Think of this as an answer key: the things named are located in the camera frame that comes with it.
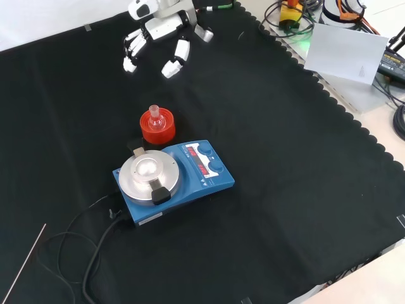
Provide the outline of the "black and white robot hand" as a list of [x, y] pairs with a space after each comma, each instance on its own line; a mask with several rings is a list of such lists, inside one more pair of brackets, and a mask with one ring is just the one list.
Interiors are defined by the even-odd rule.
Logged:
[[123, 39], [125, 53], [123, 69], [130, 74], [133, 74], [137, 68], [137, 60], [142, 49], [151, 41], [169, 37], [187, 26], [192, 27], [194, 33], [204, 42], [209, 43], [213, 38], [213, 32], [210, 29], [205, 29], [198, 24], [192, 1], [132, 1], [128, 5], [128, 12], [136, 21], [153, 16]]

